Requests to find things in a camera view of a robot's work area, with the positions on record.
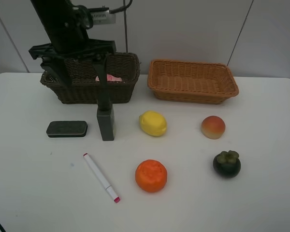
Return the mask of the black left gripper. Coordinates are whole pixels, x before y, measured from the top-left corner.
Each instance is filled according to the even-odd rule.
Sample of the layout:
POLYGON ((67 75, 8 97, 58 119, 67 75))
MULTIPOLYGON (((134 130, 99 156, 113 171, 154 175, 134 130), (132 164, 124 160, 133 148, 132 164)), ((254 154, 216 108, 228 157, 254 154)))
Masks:
POLYGON ((53 78, 57 79, 64 86, 71 86, 72 81, 67 72, 64 60, 86 60, 92 59, 100 83, 100 92, 97 98, 99 108, 111 108, 109 93, 107 90, 107 55, 116 52, 114 41, 88 39, 84 46, 72 47, 67 51, 57 51, 51 43, 33 46, 29 53, 36 60, 42 59, 41 67, 53 78))

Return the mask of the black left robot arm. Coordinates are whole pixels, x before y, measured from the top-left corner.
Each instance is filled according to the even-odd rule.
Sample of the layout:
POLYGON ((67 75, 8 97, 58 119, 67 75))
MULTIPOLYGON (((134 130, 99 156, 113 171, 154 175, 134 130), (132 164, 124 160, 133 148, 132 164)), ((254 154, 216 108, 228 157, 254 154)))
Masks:
POLYGON ((91 39, 87 34, 96 21, 95 14, 109 15, 109 9, 73 5, 69 0, 32 0, 31 3, 50 39, 48 44, 33 46, 29 50, 31 57, 41 58, 41 67, 66 87, 72 85, 72 80, 64 60, 90 59, 101 85, 98 109, 110 110, 106 60, 116 52, 116 45, 114 41, 91 39))

